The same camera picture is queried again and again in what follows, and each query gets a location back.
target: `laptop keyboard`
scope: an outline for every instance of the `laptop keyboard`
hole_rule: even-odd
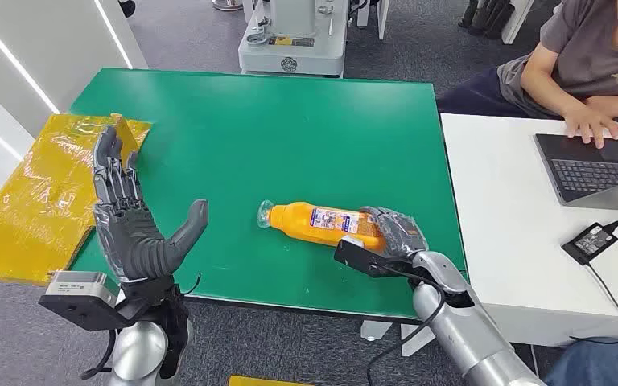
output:
[[[618,163],[552,160],[566,191],[596,192],[618,185]]]

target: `bottle label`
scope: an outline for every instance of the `bottle label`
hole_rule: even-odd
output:
[[[315,207],[311,211],[309,224],[312,227],[338,229],[367,236],[378,234],[373,217],[367,213],[355,211],[333,211],[325,207]]]

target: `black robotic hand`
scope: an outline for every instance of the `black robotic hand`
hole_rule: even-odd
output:
[[[416,252],[428,249],[427,240],[413,217],[384,207],[363,207],[361,211],[369,213],[375,219],[385,238],[385,253],[388,255],[410,257]]]
[[[107,126],[93,149],[93,185],[100,200],[93,206],[98,238],[108,265],[121,281],[172,275],[207,227],[208,203],[196,200],[186,222],[168,239],[155,226],[143,202],[136,175],[136,152],[122,167],[122,140]]]

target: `gray t-shirt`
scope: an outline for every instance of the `gray t-shirt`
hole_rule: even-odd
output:
[[[553,79],[565,92],[584,100],[618,96],[618,51],[612,48],[617,26],[616,1],[567,0],[541,29],[541,43],[559,54]],[[529,55],[498,68],[503,97],[532,117],[557,115],[522,89],[520,78]]]

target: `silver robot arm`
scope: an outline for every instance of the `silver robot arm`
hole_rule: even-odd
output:
[[[193,327],[173,273],[205,230],[208,203],[196,200],[183,225],[165,237],[143,200],[137,154],[129,155],[125,168],[121,152],[115,127],[106,126],[93,149],[99,199],[93,214],[105,259],[120,285],[104,273],[58,271],[39,304],[87,331],[109,332],[101,362],[82,379],[110,372],[110,386],[176,385]],[[115,302],[119,288],[125,297]],[[112,367],[106,368],[111,354]]]
[[[445,293],[464,298],[457,306],[444,304],[430,323],[463,378],[474,386],[546,386],[515,354],[475,291],[446,256],[417,252],[412,266],[430,273]],[[421,283],[415,288],[414,308],[421,320],[432,315],[438,304],[439,293],[433,286]]]
[[[337,245],[337,261],[371,277],[408,277],[421,320],[434,315],[443,302],[429,327],[470,384],[546,386],[515,354],[454,264],[429,250],[412,217],[383,207],[361,210],[373,217],[385,238],[385,251],[369,251],[359,240],[345,237]]]

